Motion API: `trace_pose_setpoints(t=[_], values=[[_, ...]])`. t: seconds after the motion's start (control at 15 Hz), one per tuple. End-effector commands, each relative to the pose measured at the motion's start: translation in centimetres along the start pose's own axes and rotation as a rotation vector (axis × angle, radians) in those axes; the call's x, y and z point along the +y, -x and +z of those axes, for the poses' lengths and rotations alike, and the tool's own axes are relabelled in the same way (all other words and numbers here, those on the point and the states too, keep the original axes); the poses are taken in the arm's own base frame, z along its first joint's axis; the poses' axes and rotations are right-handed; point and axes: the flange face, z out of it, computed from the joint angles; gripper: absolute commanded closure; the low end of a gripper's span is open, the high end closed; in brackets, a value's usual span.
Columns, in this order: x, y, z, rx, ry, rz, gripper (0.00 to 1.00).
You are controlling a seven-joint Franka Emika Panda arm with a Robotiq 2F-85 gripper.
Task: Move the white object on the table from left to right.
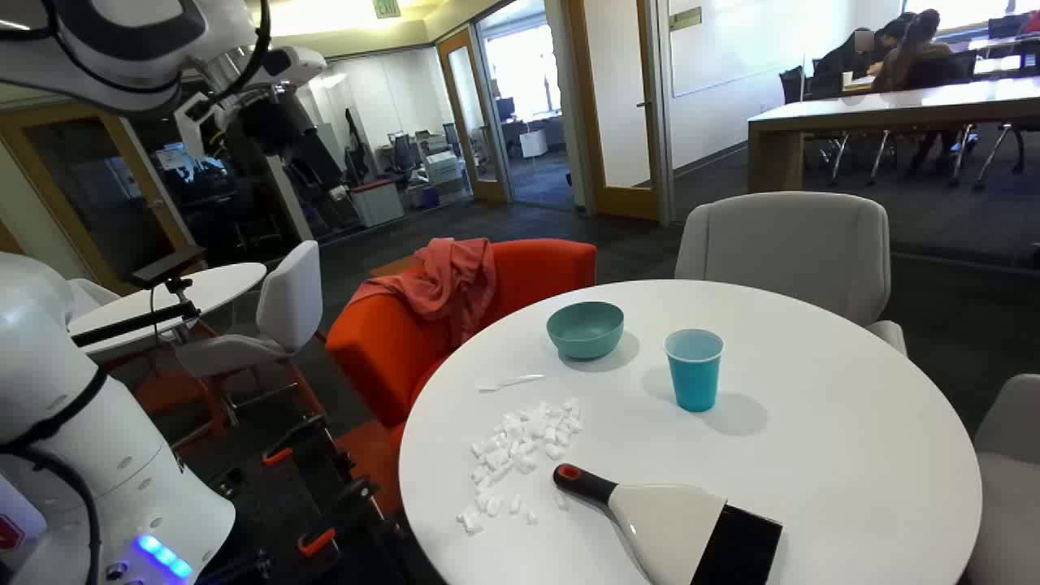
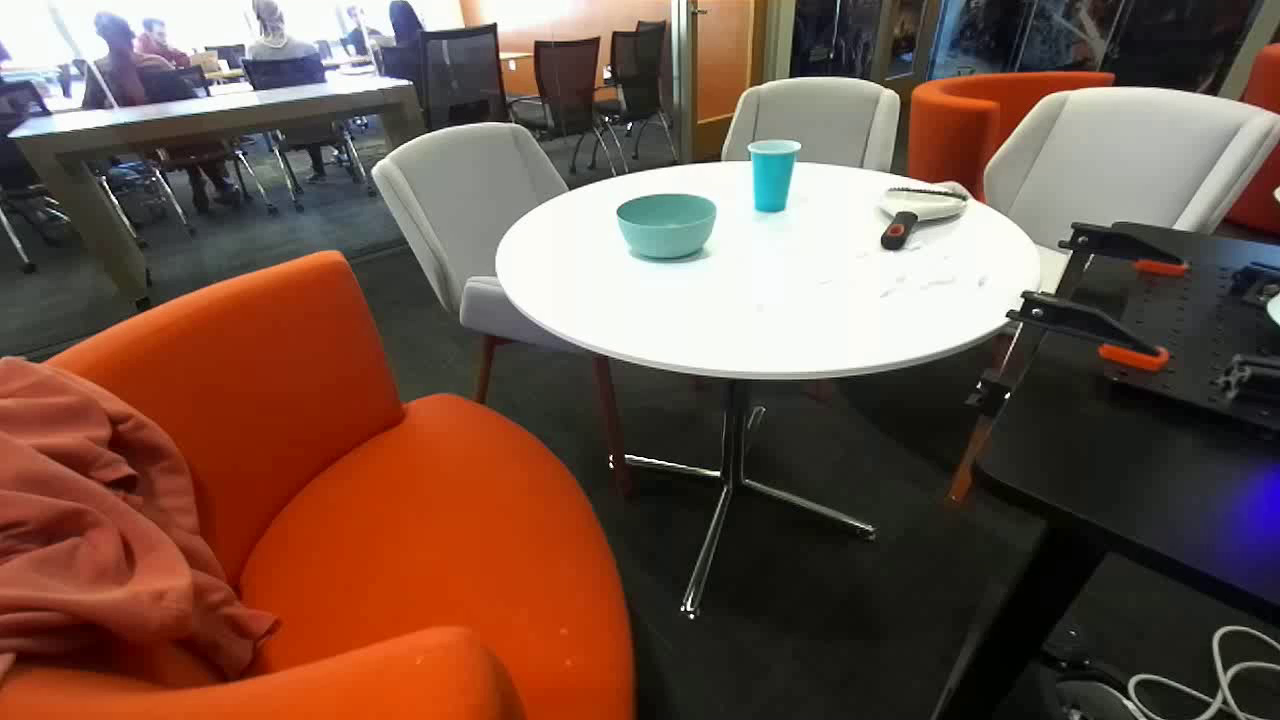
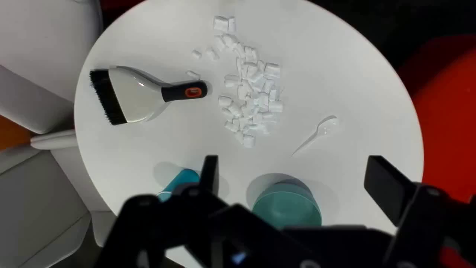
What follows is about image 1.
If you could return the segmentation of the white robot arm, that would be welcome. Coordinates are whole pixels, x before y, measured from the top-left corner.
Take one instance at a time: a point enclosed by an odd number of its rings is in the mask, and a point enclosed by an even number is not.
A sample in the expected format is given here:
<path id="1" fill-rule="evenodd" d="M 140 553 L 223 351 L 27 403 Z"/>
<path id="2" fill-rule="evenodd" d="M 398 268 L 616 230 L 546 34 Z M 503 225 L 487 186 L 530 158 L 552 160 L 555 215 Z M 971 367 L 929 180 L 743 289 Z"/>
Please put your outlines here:
<path id="1" fill-rule="evenodd" d="M 120 114 L 298 86 L 309 49 L 271 44 L 250 0 L 3 0 L 0 78 Z M 72 282 L 0 257 L 3 568 L 11 585 L 195 585 L 237 506 L 184 470 L 138 396 L 72 328 Z"/>

